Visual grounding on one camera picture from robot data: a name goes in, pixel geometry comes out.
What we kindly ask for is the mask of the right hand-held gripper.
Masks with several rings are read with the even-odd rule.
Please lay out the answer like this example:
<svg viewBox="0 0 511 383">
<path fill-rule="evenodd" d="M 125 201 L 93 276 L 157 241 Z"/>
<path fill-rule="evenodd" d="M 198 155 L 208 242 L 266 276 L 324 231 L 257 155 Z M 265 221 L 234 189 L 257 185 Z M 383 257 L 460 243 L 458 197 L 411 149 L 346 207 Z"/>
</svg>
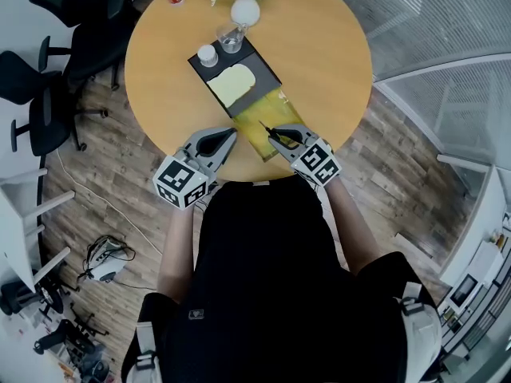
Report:
<svg viewBox="0 0 511 383">
<path fill-rule="evenodd" d="M 324 188 L 341 167 L 330 145 L 304 124 L 283 124 L 274 128 L 269 143 L 291 163 L 304 179 Z"/>
</svg>

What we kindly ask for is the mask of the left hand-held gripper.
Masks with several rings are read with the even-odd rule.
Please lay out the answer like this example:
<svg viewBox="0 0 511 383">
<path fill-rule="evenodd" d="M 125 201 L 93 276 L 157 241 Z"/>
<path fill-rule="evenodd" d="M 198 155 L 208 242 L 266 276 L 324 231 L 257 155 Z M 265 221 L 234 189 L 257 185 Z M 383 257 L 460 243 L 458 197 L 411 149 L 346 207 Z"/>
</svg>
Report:
<svg viewBox="0 0 511 383">
<path fill-rule="evenodd" d="M 166 156 L 153 184 L 159 197 L 180 210 L 204 198 L 216 182 L 216 169 L 236 144 L 235 128 L 208 128 L 193 133 L 173 156 Z"/>
</svg>

